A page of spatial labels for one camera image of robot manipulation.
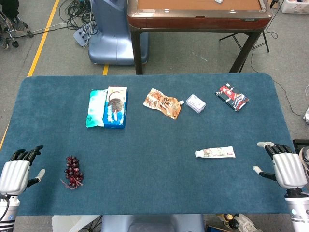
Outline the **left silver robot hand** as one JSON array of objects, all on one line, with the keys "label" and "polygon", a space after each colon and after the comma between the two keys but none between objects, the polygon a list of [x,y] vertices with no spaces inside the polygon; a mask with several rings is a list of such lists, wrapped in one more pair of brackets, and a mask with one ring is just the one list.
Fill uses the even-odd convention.
[{"label": "left silver robot hand", "polygon": [[43,145],[36,146],[30,151],[19,149],[4,164],[0,176],[0,194],[5,196],[19,196],[26,188],[41,182],[45,169],[39,171],[33,179],[29,178],[31,166]]}]

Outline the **white toothpaste tube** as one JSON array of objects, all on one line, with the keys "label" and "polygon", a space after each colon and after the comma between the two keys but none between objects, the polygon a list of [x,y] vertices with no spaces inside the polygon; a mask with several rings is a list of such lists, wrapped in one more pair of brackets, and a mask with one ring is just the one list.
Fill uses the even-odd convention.
[{"label": "white toothpaste tube", "polygon": [[218,147],[218,148],[206,148],[199,151],[195,151],[196,158],[235,158],[234,149],[232,146]]}]

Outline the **grey sneaker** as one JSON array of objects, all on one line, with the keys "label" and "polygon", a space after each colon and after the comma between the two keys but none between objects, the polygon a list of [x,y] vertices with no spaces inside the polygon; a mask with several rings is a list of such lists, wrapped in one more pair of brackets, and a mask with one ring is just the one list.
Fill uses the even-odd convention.
[{"label": "grey sneaker", "polygon": [[309,183],[309,146],[301,148],[299,157],[305,170],[306,177]]}]

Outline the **black box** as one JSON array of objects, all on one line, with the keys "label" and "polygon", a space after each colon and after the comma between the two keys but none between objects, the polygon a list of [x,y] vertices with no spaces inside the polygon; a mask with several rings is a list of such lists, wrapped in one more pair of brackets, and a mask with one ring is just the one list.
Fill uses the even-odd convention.
[{"label": "black box", "polygon": [[297,154],[299,154],[300,150],[304,147],[309,147],[308,139],[294,139],[293,145]]}]

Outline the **dark red grape bunch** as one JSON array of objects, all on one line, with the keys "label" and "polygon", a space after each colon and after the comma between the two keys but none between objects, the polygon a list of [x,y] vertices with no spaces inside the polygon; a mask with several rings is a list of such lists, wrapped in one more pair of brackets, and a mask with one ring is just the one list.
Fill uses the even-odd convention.
[{"label": "dark red grape bunch", "polygon": [[76,156],[66,157],[65,181],[60,180],[70,190],[83,185],[84,173],[80,170],[80,162]]}]

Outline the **white sneaker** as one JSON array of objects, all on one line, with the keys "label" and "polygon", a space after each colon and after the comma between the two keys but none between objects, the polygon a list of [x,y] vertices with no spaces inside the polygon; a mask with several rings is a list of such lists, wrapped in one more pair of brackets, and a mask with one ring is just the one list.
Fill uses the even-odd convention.
[{"label": "white sneaker", "polygon": [[239,214],[236,220],[239,223],[238,230],[240,232],[263,232],[261,229],[256,228],[254,223],[244,214]]}]

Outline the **dark glass bottle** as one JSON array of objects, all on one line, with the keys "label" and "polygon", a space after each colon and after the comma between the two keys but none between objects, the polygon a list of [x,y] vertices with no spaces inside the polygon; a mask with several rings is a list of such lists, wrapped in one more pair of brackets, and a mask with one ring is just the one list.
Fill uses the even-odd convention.
[{"label": "dark glass bottle", "polygon": [[232,214],[216,214],[216,216],[227,228],[234,230],[239,228],[239,223],[236,219],[234,219],[234,216]]}]

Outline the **green wet wipes pack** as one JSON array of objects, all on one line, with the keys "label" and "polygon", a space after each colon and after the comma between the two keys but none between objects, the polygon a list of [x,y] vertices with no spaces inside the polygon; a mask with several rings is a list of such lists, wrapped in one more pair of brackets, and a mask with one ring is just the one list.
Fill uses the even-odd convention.
[{"label": "green wet wipes pack", "polygon": [[88,112],[86,117],[87,128],[95,126],[104,127],[103,116],[104,116],[107,91],[108,91],[107,89],[91,90],[89,96]]}]

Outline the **black tripod stand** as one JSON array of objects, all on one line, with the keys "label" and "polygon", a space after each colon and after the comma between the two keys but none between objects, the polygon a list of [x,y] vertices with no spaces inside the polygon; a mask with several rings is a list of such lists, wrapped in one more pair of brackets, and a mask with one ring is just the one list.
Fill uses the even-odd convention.
[{"label": "black tripod stand", "polygon": [[[232,34],[230,34],[230,35],[228,35],[228,36],[225,36],[225,37],[220,38],[219,41],[222,41],[222,40],[225,40],[225,39],[231,37],[231,38],[233,38],[233,40],[236,42],[237,46],[238,46],[239,49],[241,50],[241,49],[242,49],[242,46],[240,45],[238,39],[236,38],[236,35],[237,35],[237,34],[238,34],[238,33],[232,33]],[[254,47],[252,47],[252,50],[257,49],[257,48],[259,48],[259,47],[265,45],[265,46],[266,46],[266,50],[267,50],[267,52],[269,53],[270,50],[269,50],[269,46],[268,46],[268,42],[267,42],[267,38],[266,38],[265,32],[262,32],[262,36],[263,36],[263,38],[264,38],[264,42],[261,43],[261,44],[255,45]]]}]

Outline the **blue felt table mat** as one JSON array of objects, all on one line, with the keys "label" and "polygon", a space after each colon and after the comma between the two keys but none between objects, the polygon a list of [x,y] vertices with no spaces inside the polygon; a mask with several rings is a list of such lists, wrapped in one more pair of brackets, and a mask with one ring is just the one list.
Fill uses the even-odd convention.
[{"label": "blue felt table mat", "polygon": [[[229,83],[250,100],[238,112],[215,92]],[[91,90],[127,87],[124,128],[86,127]],[[154,88],[184,100],[176,120],[143,102]],[[186,100],[206,103],[199,114]],[[20,216],[286,213],[285,190],[253,167],[273,172],[258,142],[292,146],[273,79],[264,73],[37,76],[20,85],[0,150],[0,173],[18,149],[43,145],[30,169],[42,181],[20,195]],[[232,146],[235,158],[196,158]],[[66,157],[83,185],[70,190]]]}]

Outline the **orange spout pouch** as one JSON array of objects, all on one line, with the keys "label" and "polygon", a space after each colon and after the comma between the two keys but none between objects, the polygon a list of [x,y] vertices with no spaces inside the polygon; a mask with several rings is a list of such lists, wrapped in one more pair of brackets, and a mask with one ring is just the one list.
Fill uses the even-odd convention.
[{"label": "orange spout pouch", "polygon": [[147,94],[143,105],[154,110],[162,112],[164,115],[176,120],[184,100],[179,101],[175,97],[169,97],[161,91],[152,88]]}]

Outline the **blue robot torso base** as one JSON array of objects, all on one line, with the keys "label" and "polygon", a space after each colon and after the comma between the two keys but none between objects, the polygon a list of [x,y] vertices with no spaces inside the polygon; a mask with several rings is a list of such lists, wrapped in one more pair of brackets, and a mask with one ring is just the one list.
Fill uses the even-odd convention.
[{"label": "blue robot torso base", "polygon": [[205,232],[202,214],[104,216],[101,232]]}]

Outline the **blue machine base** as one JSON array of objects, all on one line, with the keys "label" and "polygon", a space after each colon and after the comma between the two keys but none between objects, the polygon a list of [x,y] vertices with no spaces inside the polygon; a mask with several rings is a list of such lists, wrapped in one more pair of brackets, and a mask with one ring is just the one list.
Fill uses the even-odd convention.
[{"label": "blue machine base", "polygon": [[91,0],[98,32],[90,38],[88,55],[95,64],[134,65],[127,20],[128,0]]}]

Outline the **white storage box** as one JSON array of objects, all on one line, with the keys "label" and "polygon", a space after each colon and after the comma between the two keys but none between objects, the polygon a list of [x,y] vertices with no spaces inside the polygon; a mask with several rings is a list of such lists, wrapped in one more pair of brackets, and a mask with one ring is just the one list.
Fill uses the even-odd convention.
[{"label": "white storage box", "polygon": [[281,11],[284,14],[309,14],[309,0],[283,0]]}]

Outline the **brown wooden table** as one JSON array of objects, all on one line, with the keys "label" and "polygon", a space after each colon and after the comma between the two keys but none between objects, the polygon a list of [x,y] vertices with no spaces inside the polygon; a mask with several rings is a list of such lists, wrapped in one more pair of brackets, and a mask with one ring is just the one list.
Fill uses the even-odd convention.
[{"label": "brown wooden table", "polygon": [[248,38],[230,69],[237,73],[272,17],[268,0],[127,0],[136,74],[143,73],[144,32],[244,33]]}]

